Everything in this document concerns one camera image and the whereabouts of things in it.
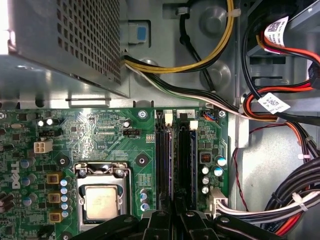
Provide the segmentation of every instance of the white connector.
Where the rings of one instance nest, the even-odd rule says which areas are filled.
[[[209,198],[207,200],[207,204],[209,206],[210,213],[212,214],[213,219],[220,216],[221,213],[218,212],[218,203],[220,201],[228,205],[228,198],[223,195],[219,188],[214,188],[213,186],[210,188]]]
[[[53,150],[53,141],[36,141],[33,143],[33,151],[35,154],[46,154]]]

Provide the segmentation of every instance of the capacitor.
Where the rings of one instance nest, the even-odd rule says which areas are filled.
[[[220,167],[224,167],[225,165],[227,165],[227,159],[225,159],[223,156],[218,156],[216,158],[216,163],[220,166]]]
[[[45,123],[48,126],[57,126],[60,124],[60,121],[58,118],[48,118],[47,120],[45,120]]]
[[[60,204],[60,208],[61,208],[62,210],[67,210],[68,207],[69,207],[69,205],[68,205],[66,202],[63,202],[63,203]]]
[[[60,189],[60,193],[62,193],[63,195],[66,195],[68,193],[68,189],[64,186]]]
[[[208,186],[203,186],[203,187],[201,188],[201,192],[202,192],[203,194],[208,194],[208,193],[209,193],[209,187],[208,187]]]
[[[202,174],[206,175],[209,173],[209,168],[207,166],[203,166],[201,169]]]
[[[26,207],[31,206],[32,203],[37,201],[37,195],[35,195],[34,193],[29,194],[29,196],[26,196],[23,200],[22,203],[23,205],[25,205]]]
[[[149,204],[148,203],[142,203],[140,206],[141,211],[145,212],[149,209]]]
[[[42,121],[42,120],[39,120],[39,121],[37,122],[37,125],[38,125],[38,127],[43,127],[43,126],[45,125],[45,122]]]
[[[4,196],[0,199],[0,207],[6,205],[9,201],[15,199],[15,196],[12,193],[9,193],[7,196]]]
[[[15,206],[13,201],[9,201],[6,205],[0,207],[0,214],[8,212]]]
[[[148,198],[148,190],[143,188],[140,191],[140,201],[146,200]]]
[[[61,185],[62,187],[65,187],[65,186],[68,185],[68,181],[67,181],[66,179],[62,179],[62,180],[60,181],[60,185]]]
[[[203,184],[203,185],[207,185],[207,184],[209,184],[209,182],[210,182],[209,177],[204,176],[204,177],[202,178],[202,184]]]
[[[11,151],[15,149],[15,146],[13,144],[9,144],[9,145],[4,145],[4,146],[0,146],[0,152],[7,152],[7,151]]]
[[[65,195],[62,195],[62,196],[60,197],[60,200],[61,200],[61,202],[63,202],[63,203],[67,202],[69,199],[70,199],[70,194],[69,194],[69,193],[67,193],[67,194],[65,194]]]
[[[66,217],[69,216],[69,212],[66,211],[66,210],[64,210],[64,211],[61,212],[61,216],[62,216],[63,218],[66,218]]]
[[[27,169],[27,168],[32,167],[32,166],[35,164],[35,162],[36,162],[36,160],[35,160],[34,157],[22,159],[22,160],[20,161],[20,166],[21,166],[23,169]]]
[[[222,170],[221,167],[216,167],[213,170],[213,174],[217,177],[221,177],[224,174],[224,171]]]
[[[7,196],[7,194],[3,191],[3,192],[0,192],[0,201],[5,197]]]
[[[125,129],[127,129],[127,128],[129,128],[129,127],[131,126],[131,124],[132,124],[132,121],[131,121],[130,119],[126,119],[126,120],[123,122],[122,126],[123,126]]]
[[[5,135],[6,132],[7,131],[4,128],[0,128],[0,136]]]
[[[34,174],[30,174],[22,178],[21,183],[23,186],[29,186],[36,181],[37,177]]]

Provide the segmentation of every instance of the yellow wire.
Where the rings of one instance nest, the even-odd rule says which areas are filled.
[[[227,2],[227,12],[231,13],[234,10],[234,1],[233,0],[226,0],[226,2]],[[181,71],[185,71],[185,70],[189,70],[189,69],[198,67],[202,64],[209,62],[211,59],[215,58],[224,49],[224,47],[227,45],[227,43],[230,39],[232,29],[234,27],[234,22],[235,22],[235,18],[233,16],[229,16],[227,18],[227,24],[226,24],[225,31],[224,31],[222,38],[219,41],[218,45],[206,58],[204,58],[203,60],[201,60],[197,63],[193,63],[193,64],[185,65],[185,66],[177,66],[177,67],[145,66],[145,65],[131,62],[129,60],[125,60],[125,63],[127,63],[128,65],[130,65],[131,67],[133,67],[139,71],[142,71],[145,73],[154,73],[154,74],[177,73],[177,72],[181,72]]]

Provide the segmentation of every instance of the screw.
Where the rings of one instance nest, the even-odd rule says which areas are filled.
[[[226,218],[226,217],[220,218],[220,221],[223,222],[223,223],[225,223],[225,224],[228,223],[228,222],[230,222],[229,218]]]
[[[120,178],[123,178],[125,176],[125,171],[123,170],[115,170],[115,174],[117,174]]]
[[[193,217],[195,213],[192,211],[187,211],[185,215],[187,215],[188,217]]]
[[[139,116],[139,118],[141,118],[141,119],[145,119],[145,118],[147,117],[147,112],[146,112],[145,110],[140,110],[140,111],[138,112],[138,116]]]
[[[225,118],[227,115],[226,115],[226,112],[225,111],[219,111],[219,113],[218,113],[218,115],[219,115],[219,118]]]
[[[131,217],[127,217],[125,220],[123,220],[125,223],[130,223],[132,222],[132,218]]]
[[[82,177],[82,178],[84,178],[85,176],[87,176],[86,170],[81,169],[81,170],[79,171],[79,176]]]

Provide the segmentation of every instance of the white wire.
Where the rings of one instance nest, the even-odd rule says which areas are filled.
[[[320,191],[313,191],[313,192],[309,193],[307,196],[305,196],[304,198],[302,198],[302,202],[306,203],[306,202],[314,199],[315,197],[317,197],[319,194],[320,194]],[[277,213],[277,212],[281,212],[281,211],[284,211],[284,210],[289,210],[291,208],[295,208],[295,207],[299,206],[299,203],[294,202],[294,203],[292,203],[292,204],[290,204],[288,206],[281,207],[281,208],[274,209],[274,210],[247,212],[247,211],[237,211],[237,210],[228,208],[228,207],[224,206],[221,201],[217,201],[217,204],[218,204],[218,209],[221,212],[224,212],[224,213],[232,215],[232,216],[250,216],[250,215],[256,215],[256,214]]]
[[[125,66],[130,69],[131,71],[135,72],[136,74],[140,75],[141,77],[143,77],[144,79],[146,79],[149,83],[151,83],[155,88],[159,89],[160,91],[166,93],[161,87],[159,87],[157,84],[155,84],[151,79],[149,79],[143,72],[134,69],[133,67],[131,67],[130,65],[128,65],[127,63],[125,64]],[[241,118],[245,118],[245,119],[250,119],[250,120],[254,120],[251,117],[242,115],[240,112],[237,111],[233,111],[230,108],[227,108],[226,106],[224,106],[223,104],[221,104],[218,101],[212,100],[210,98],[207,97],[201,97],[201,96],[196,96],[196,95],[191,95],[191,94],[183,94],[183,93],[179,93],[179,92],[175,92],[175,91],[171,91],[171,90],[166,90],[167,92],[170,92],[176,96],[180,96],[180,97],[184,97],[184,98],[191,98],[191,99],[197,99],[197,100],[201,100],[203,102],[207,102],[209,104],[212,104],[222,110],[225,110],[226,112],[229,112],[231,114],[237,115]]]

